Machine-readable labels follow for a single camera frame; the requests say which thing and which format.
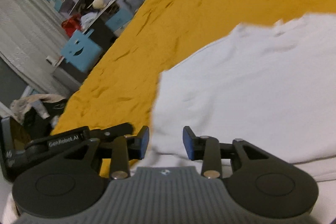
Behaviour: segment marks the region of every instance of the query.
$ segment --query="bed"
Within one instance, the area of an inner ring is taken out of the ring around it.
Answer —
[[[335,0],[146,0],[78,92],[54,134],[88,125],[151,125],[159,73],[237,24],[272,25],[306,12],[335,13]],[[108,163],[102,168],[106,175]]]

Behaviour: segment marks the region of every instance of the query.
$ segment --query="white sheet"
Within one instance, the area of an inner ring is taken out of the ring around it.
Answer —
[[[330,224],[336,219],[336,180],[318,183],[319,197],[311,215],[321,224]]]
[[[243,138],[288,162],[308,162],[298,167],[318,181],[336,179],[335,27],[336,16],[317,14],[273,28],[241,24],[162,72],[154,150],[186,157],[189,125],[198,136]]]

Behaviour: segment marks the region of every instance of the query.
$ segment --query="white fabric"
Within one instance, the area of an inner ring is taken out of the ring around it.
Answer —
[[[64,19],[45,0],[0,0],[0,58],[41,93],[69,95],[51,73],[68,38]]]
[[[317,14],[273,28],[240,24],[162,72],[152,148],[190,165],[189,125],[220,142],[243,138],[318,181],[336,179],[335,27],[336,16]]]
[[[318,183],[319,197],[311,215],[320,224],[330,224],[336,219],[336,180]]]

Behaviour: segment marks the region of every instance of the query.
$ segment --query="cloth pile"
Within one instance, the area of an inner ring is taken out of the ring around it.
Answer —
[[[182,142],[190,126],[224,143],[243,138],[317,181],[336,179],[335,26],[336,16],[324,14],[272,28],[239,24],[162,72],[151,151],[139,165],[200,171]]]
[[[50,135],[64,112],[67,99],[57,94],[35,94],[14,100],[10,108],[32,140]]]

